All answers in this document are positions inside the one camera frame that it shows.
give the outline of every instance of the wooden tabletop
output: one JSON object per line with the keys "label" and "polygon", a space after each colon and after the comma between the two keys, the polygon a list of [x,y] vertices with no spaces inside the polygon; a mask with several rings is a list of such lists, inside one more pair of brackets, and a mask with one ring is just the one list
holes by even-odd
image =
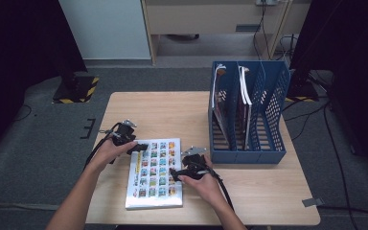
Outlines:
{"label": "wooden tabletop", "polygon": [[[117,92],[109,99],[100,129],[125,119],[138,127],[136,139],[175,138],[181,150],[209,147],[209,92]],[[312,198],[287,127],[280,122],[287,153],[278,165],[214,165],[246,225],[316,225]],[[99,133],[97,143],[104,137]],[[183,207],[127,211],[130,156],[124,154],[102,172],[88,211],[87,223],[220,225],[213,209],[189,186],[183,186]]]}

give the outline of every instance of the white wall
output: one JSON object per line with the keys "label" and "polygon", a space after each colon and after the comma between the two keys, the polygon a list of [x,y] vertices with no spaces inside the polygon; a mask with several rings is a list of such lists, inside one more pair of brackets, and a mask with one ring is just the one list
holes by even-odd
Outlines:
{"label": "white wall", "polygon": [[84,59],[150,59],[140,0],[59,0]]}

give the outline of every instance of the blue file organizer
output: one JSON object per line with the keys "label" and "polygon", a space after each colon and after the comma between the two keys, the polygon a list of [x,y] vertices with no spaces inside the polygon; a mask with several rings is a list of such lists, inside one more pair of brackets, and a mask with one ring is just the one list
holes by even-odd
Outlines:
{"label": "blue file organizer", "polygon": [[[215,80],[217,66],[226,67],[224,74]],[[239,66],[249,69],[247,91],[252,101],[249,145],[242,147],[244,134],[240,129]],[[286,154],[279,122],[287,95],[290,73],[283,61],[214,61],[208,109],[211,159],[216,164],[278,164]],[[228,141],[223,136],[212,108],[214,92],[225,95],[219,110],[227,124]]]}

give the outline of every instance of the human arm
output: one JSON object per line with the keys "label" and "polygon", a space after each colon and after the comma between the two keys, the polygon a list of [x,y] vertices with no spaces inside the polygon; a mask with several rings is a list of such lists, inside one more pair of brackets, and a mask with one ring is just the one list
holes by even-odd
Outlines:
{"label": "human arm", "polygon": [[[212,168],[211,160],[205,157],[207,165]],[[199,196],[211,205],[217,214],[223,229],[238,230],[246,229],[242,221],[235,214],[234,210],[223,196],[217,180],[209,173],[204,174],[201,179],[195,180],[186,175],[180,175],[178,178],[185,184],[193,187]]]}
{"label": "human arm", "polygon": [[116,147],[111,139],[104,141],[70,194],[56,210],[46,229],[83,229],[100,173],[110,161],[132,149],[136,144],[136,142],[129,142]]}

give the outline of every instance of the black and yellow hazard tape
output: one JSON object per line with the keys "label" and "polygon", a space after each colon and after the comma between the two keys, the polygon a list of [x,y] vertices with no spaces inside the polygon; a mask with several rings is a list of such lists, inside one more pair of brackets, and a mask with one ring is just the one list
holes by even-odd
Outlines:
{"label": "black and yellow hazard tape", "polygon": [[92,81],[89,82],[90,84],[88,85],[88,87],[86,87],[86,89],[84,89],[86,93],[84,93],[83,95],[85,95],[84,97],[78,98],[78,99],[72,99],[72,98],[57,98],[57,99],[53,99],[53,104],[74,104],[74,103],[88,103],[89,100],[91,99],[92,95],[94,94],[95,88],[97,87],[98,84],[98,80],[100,78],[91,78]]}
{"label": "black and yellow hazard tape", "polygon": [[286,102],[317,102],[317,97],[286,97]]}

